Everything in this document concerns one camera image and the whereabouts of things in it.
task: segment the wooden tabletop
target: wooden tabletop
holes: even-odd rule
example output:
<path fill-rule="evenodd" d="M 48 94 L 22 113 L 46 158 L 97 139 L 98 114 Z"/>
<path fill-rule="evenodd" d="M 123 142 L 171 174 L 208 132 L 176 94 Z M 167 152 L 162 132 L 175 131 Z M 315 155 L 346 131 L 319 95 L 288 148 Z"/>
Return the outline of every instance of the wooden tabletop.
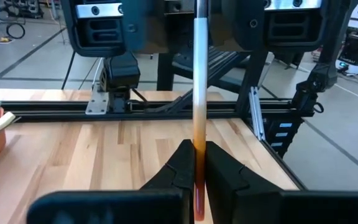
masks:
<path fill-rule="evenodd" d="M 147 91 L 148 100 L 183 93 Z M 89 91 L 5 90 L 0 100 L 88 100 Z M 221 100 L 209 93 L 209 100 Z M 14 124 L 0 154 L 0 224 L 25 223 L 28 206 L 56 190 L 138 189 L 166 163 L 179 143 L 192 138 L 192 122 L 112 121 Z M 291 178 L 239 119 L 208 121 L 214 141 L 247 167 L 283 189 Z M 209 206 L 202 223 L 212 223 Z"/>

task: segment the gray floor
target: gray floor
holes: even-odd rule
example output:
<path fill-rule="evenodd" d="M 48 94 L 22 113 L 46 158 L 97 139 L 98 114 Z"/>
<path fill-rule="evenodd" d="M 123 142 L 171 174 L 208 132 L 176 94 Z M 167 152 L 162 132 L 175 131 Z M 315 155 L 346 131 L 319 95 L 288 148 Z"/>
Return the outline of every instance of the gray floor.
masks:
<path fill-rule="evenodd" d="M 72 49 L 67 32 L 51 20 L 29 20 L 26 36 L 9 45 L 0 45 L 0 88 L 59 89 L 66 74 Z M 155 90 L 157 59 L 139 55 L 142 72 L 140 90 Z M 90 89 L 98 59 L 76 55 L 67 89 Z M 295 85 L 308 77 L 314 64 L 309 54 L 301 70 L 275 62 L 264 86 L 279 97 L 292 97 Z M 230 71 L 242 75 L 241 69 Z M 175 77 L 174 90 L 189 90 L 191 80 Z M 217 88 L 226 100 L 236 94 Z M 265 90 L 261 97 L 272 97 Z M 319 95 L 326 111 L 302 124 L 285 156 L 285 162 L 309 189 L 358 190 L 358 84 L 339 79 L 337 85 Z"/>

